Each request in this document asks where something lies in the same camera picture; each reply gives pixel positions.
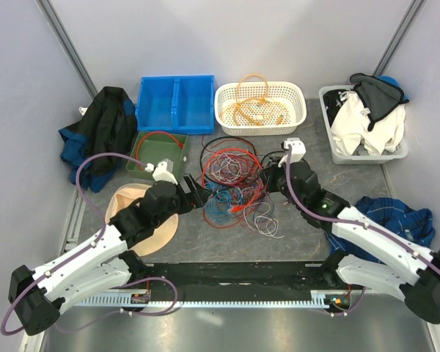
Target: beige hat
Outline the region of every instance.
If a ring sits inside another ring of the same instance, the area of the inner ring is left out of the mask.
[[[135,199],[143,197],[150,187],[141,183],[129,183],[119,188],[109,202],[105,217],[106,223],[108,224],[109,219],[116,215],[119,210],[128,207]],[[131,249],[140,257],[158,251],[175,236],[177,223],[178,215],[175,214],[160,225],[153,233],[153,236],[136,244]]]

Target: blue divided tray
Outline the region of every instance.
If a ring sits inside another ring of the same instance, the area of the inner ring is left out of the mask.
[[[139,131],[213,133],[213,76],[144,77],[135,115]]]

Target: wire bundle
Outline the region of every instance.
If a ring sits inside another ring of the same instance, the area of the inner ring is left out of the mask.
[[[219,140],[221,142],[208,149]],[[248,149],[213,149],[233,141],[248,144]],[[240,224],[263,235],[280,238],[276,237],[279,222],[272,217],[274,205],[265,201],[266,192],[260,179],[263,167],[251,142],[238,137],[214,139],[204,146],[199,162],[202,184],[215,192],[204,206],[204,219],[210,226],[227,229]]]
[[[258,77],[264,81],[265,91],[260,97],[251,97],[240,99],[240,86],[250,77]],[[235,90],[235,102],[220,112],[220,118],[225,121],[226,118],[232,117],[237,126],[239,125],[280,125],[287,123],[290,119],[290,114],[287,107],[280,102],[268,96],[269,85],[267,80],[262,75],[248,75],[243,77]]]

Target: green tray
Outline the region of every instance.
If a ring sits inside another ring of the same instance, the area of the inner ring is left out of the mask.
[[[132,148],[131,157],[135,158],[136,148],[140,140],[150,132],[141,131],[137,136],[137,140]],[[169,159],[173,162],[172,174],[177,180],[180,180],[184,173],[184,158],[187,157],[189,149],[189,138],[182,134],[172,134],[179,142],[184,144],[184,148],[181,150],[179,145],[166,134],[153,134],[144,140],[139,151],[139,160],[144,163],[152,163],[155,167],[158,163],[164,159]],[[125,167],[132,177],[142,178],[144,180],[152,180],[152,174],[146,171],[140,171],[138,166],[129,161]]]

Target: gray floor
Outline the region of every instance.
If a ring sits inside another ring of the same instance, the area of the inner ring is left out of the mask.
[[[360,197],[388,194],[378,165],[339,166],[332,162],[319,102],[307,102],[305,123],[293,136],[307,146],[306,160],[317,172],[322,187],[355,203]],[[215,136],[223,136],[217,129]],[[250,137],[259,154],[279,149],[286,136]],[[186,171],[198,176],[200,137],[191,138]],[[106,210],[112,194],[126,183],[139,182],[125,171],[90,198]],[[144,258],[152,262],[324,260],[329,253],[323,232],[309,226],[284,198],[274,195],[279,220],[275,240],[237,226],[215,230],[203,220],[201,210],[180,217],[173,240]],[[93,212],[86,210],[80,240],[100,228]],[[59,325],[75,329],[100,317],[107,309],[74,307]],[[305,309],[179,309],[156,318],[114,315],[71,335],[49,329],[42,352],[106,351],[434,351],[426,324],[402,302],[388,296],[366,296],[347,318],[334,318]]]
[[[224,133],[216,126],[214,136]],[[318,174],[322,187],[340,195],[354,204],[362,196],[384,197],[388,195],[384,175],[379,165],[336,165],[332,162],[329,141],[324,127],[319,100],[307,101],[307,119],[296,131],[287,136],[247,137],[257,147],[259,154],[280,149],[280,142],[289,136],[299,137],[306,145],[306,160]],[[192,136],[185,172],[200,175],[199,155],[202,149],[200,136]],[[106,211],[112,194],[126,183],[140,183],[125,170],[117,173],[113,180],[90,199]],[[201,210],[180,217],[175,237],[161,250],[146,256],[150,262],[196,262],[196,261],[254,261],[254,260],[324,260],[329,253],[323,231],[309,226],[292,205],[283,205],[285,198],[273,194],[275,216],[279,220],[277,236],[265,237],[256,232],[236,226],[228,230],[217,230],[205,223]],[[87,208],[80,231],[80,241],[100,229],[100,220]]]
[[[108,312],[74,307],[76,329]],[[42,352],[434,352],[424,322],[388,296],[365,296],[346,318],[309,309],[180,309],[163,317],[113,315],[76,334],[49,329]]]

